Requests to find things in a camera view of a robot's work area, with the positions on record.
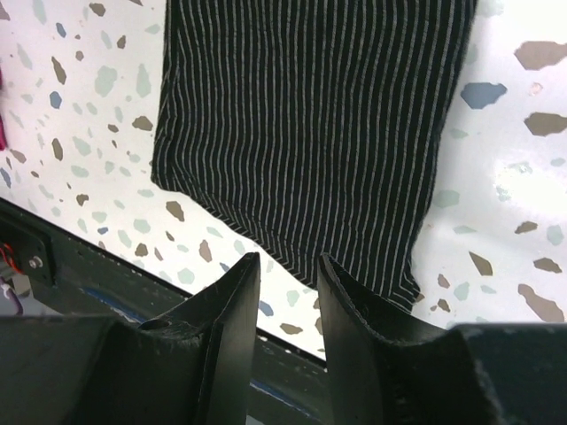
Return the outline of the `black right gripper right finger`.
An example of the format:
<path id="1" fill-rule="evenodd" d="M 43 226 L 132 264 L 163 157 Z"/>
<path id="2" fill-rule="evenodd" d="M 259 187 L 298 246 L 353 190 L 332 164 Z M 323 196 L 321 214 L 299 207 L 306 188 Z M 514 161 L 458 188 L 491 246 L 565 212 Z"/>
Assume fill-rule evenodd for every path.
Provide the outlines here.
<path id="1" fill-rule="evenodd" d="M 337 424 L 565 423 L 563 324 L 438 328 L 328 256 L 317 289 Z"/>

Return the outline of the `black striped underwear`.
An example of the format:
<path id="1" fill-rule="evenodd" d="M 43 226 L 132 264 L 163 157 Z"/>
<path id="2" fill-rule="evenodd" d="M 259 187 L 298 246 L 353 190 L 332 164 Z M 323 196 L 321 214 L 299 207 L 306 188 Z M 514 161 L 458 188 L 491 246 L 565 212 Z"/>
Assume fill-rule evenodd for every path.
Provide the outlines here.
<path id="1" fill-rule="evenodd" d="M 474 1 L 170 1 L 151 162 L 306 286 L 410 310 Z"/>

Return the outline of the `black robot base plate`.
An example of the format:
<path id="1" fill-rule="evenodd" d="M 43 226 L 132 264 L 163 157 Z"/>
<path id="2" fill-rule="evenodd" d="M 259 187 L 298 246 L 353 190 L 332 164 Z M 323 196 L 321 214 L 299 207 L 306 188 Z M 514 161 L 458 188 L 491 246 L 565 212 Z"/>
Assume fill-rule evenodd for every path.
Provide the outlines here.
<path id="1" fill-rule="evenodd" d="M 36 298 L 59 313 L 112 313 L 137 323 L 188 296 L 127 261 L 47 220 L 3 200 L 1 216 L 42 235 L 54 276 L 36 284 Z M 328 375 L 323 360 L 261 329 L 256 332 L 249 387 L 250 424 L 331 424 Z"/>

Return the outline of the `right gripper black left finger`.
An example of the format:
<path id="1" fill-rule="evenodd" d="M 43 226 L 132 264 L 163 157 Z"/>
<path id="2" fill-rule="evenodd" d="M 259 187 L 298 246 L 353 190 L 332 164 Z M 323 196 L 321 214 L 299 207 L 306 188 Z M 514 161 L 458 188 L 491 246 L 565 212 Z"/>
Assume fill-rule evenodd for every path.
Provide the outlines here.
<path id="1" fill-rule="evenodd" d="M 110 316 L 4 316 L 4 424 L 243 424 L 260 256 L 136 326 Z"/>

